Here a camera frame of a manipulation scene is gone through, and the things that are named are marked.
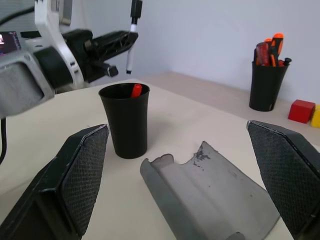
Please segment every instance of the screen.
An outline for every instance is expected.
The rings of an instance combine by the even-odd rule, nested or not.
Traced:
[[[15,31],[0,31],[0,56],[21,50],[21,45]]]

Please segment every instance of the red block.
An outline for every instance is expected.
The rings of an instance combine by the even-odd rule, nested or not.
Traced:
[[[314,113],[316,104],[309,101],[295,100],[291,106],[288,119],[307,124]]]

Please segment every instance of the white wall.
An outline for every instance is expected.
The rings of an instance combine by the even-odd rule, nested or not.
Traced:
[[[130,7],[131,0],[86,1],[88,26],[96,35],[128,29]],[[281,57],[293,62],[280,97],[320,104],[319,8],[317,0],[144,0],[133,76],[173,70],[250,89],[255,45],[283,32]],[[123,73],[125,60],[110,62]]]

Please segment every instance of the black cable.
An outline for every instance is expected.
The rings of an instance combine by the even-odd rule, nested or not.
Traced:
[[[7,23],[7,22],[9,22],[9,21],[12,20],[12,19],[15,19],[15,18],[17,18],[17,17],[20,17],[20,16],[22,16],[22,15],[30,14],[30,13],[32,13],[32,12],[34,12],[34,11],[35,11],[35,7],[34,7],[34,6],[32,6],[32,7],[30,7],[30,8],[27,8],[27,9],[25,9],[25,10],[17,11],[17,12],[15,12],[15,13],[13,13],[13,14],[11,14],[11,15],[9,15],[9,16],[6,16],[5,18],[1,19],[1,20],[0,20],[0,26],[3,25],[3,24],[5,24],[5,23]]]
[[[6,131],[6,119],[1,119],[1,141],[2,141],[2,152],[0,156],[0,165],[5,159],[7,153],[7,131]]]

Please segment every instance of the black pen holder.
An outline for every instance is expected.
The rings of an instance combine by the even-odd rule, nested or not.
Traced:
[[[274,109],[288,67],[252,63],[250,108],[260,112],[270,112]]]

